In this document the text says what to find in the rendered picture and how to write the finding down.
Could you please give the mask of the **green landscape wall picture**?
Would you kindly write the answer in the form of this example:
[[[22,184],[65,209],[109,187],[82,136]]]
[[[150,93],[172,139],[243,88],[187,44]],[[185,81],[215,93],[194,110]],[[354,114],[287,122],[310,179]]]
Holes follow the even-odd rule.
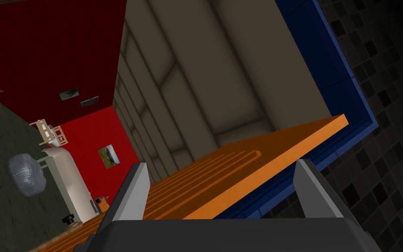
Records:
[[[98,154],[100,155],[106,169],[120,164],[120,160],[111,144],[99,149]]]

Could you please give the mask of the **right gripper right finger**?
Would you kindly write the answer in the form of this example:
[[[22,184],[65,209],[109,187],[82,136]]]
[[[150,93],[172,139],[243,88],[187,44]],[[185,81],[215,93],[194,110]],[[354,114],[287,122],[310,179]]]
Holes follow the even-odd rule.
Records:
[[[296,161],[293,185],[306,218],[343,218],[325,187],[303,159]]]

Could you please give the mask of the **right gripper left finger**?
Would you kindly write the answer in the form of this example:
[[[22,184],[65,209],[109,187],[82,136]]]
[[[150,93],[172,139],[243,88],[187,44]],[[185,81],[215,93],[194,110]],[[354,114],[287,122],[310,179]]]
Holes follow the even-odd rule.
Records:
[[[113,221],[141,220],[150,185],[146,163],[134,163],[99,227],[104,228]]]

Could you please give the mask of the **tan wall shelf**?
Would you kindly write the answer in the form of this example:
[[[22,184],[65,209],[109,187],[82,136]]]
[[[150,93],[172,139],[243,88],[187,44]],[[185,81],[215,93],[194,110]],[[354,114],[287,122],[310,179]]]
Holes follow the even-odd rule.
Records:
[[[38,131],[43,139],[43,142],[41,142],[39,145],[48,144],[53,147],[60,147],[68,144],[68,140],[61,126],[52,127],[51,125],[48,125],[44,119],[37,120],[29,125],[37,126]]]

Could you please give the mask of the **small orange box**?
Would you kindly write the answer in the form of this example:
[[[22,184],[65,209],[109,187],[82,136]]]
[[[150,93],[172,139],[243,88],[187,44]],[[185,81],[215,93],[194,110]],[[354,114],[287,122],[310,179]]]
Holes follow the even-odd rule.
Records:
[[[94,199],[96,209],[98,210],[99,213],[104,213],[109,209],[107,199],[108,199],[107,197],[98,197]]]

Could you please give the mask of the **orange slatted door leaf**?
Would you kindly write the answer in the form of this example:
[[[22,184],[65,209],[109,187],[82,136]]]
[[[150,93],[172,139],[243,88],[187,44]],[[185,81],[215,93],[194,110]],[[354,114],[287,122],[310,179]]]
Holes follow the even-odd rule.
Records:
[[[151,184],[141,220],[106,212],[36,252],[276,252],[271,223],[217,219],[348,124],[345,115],[227,144]]]

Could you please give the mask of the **grey mesh cushion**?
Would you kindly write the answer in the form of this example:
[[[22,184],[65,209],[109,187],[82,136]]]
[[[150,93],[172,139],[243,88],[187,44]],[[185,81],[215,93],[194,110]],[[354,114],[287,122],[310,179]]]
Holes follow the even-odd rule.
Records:
[[[45,190],[43,170],[29,154],[18,154],[10,158],[8,173],[18,192],[25,197],[36,196]]]

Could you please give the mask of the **dark framed wall picture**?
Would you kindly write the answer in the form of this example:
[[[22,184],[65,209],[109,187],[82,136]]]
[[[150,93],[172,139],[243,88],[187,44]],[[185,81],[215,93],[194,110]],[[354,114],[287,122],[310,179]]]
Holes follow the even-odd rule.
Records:
[[[59,93],[59,97],[60,97],[61,101],[69,100],[69,99],[74,98],[74,97],[76,97],[78,95],[79,95],[78,88],[69,89],[67,91]]]

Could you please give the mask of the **grey framed wall picture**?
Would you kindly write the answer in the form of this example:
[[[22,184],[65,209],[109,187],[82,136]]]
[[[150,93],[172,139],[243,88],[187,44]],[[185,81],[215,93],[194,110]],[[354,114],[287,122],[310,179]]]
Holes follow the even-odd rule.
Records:
[[[81,108],[89,107],[91,105],[97,104],[99,102],[99,96],[92,97],[80,103]]]

